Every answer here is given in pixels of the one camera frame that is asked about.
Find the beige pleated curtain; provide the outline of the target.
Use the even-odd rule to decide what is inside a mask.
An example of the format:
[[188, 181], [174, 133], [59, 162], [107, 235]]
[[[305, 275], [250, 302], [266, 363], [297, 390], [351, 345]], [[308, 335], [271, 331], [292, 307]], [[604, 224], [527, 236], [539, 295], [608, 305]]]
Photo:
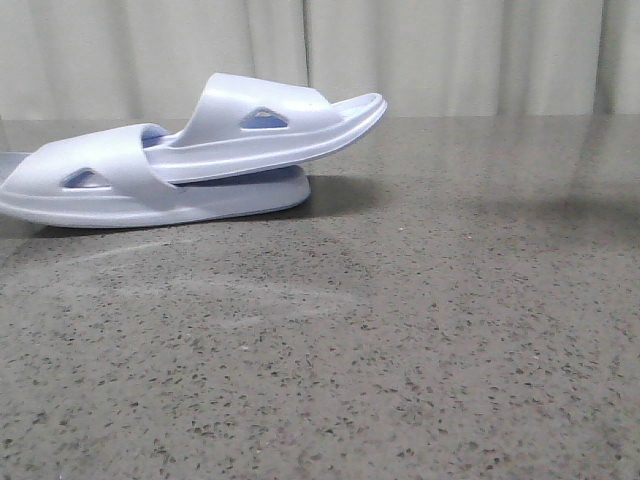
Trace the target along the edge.
[[1, 115], [184, 118], [216, 72], [395, 116], [635, 114], [635, 1], [5, 1]]

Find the light blue slipper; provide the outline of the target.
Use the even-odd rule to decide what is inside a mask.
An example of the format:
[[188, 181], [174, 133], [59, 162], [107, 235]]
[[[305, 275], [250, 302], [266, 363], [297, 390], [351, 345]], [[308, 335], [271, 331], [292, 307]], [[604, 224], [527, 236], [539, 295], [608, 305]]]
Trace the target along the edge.
[[378, 93], [331, 103], [312, 88], [216, 73], [186, 127], [144, 141], [144, 152], [170, 183], [254, 173], [335, 152], [386, 107]]
[[137, 124], [1, 155], [2, 213], [35, 223], [120, 228], [188, 223], [287, 209], [310, 194], [302, 168], [177, 185], [143, 148], [165, 135]]

